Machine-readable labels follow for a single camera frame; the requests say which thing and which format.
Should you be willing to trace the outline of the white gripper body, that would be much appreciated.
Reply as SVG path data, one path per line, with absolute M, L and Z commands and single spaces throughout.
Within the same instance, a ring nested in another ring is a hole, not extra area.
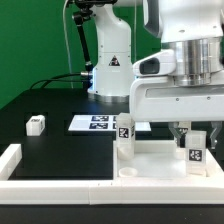
M 224 85 L 177 87 L 167 77 L 139 78 L 129 109 L 135 121 L 224 121 Z

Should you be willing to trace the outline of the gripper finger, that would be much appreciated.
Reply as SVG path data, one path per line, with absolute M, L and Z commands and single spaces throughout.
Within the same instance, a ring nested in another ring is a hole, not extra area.
M 181 139 L 181 132 L 179 130 L 179 123 L 178 122 L 169 122 L 168 128 L 170 132 L 173 134 L 174 138 L 176 139 L 176 144 L 180 145 L 180 139 Z
M 222 130 L 222 122 L 221 121 L 212 121 L 212 132 L 210 134 L 211 140 L 211 149 L 214 150 L 217 144 L 217 136 L 219 135 L 220 131 Z

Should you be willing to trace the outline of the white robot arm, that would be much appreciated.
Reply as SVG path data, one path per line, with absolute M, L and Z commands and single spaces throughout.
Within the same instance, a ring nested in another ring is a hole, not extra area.
M 177 138 L 181 122 L 211 122 L 214 147 L 224 122 L 224 0 L 143 0 L 143 9 L 161 50 L 133 65 L 132 118 L 167 122 Z

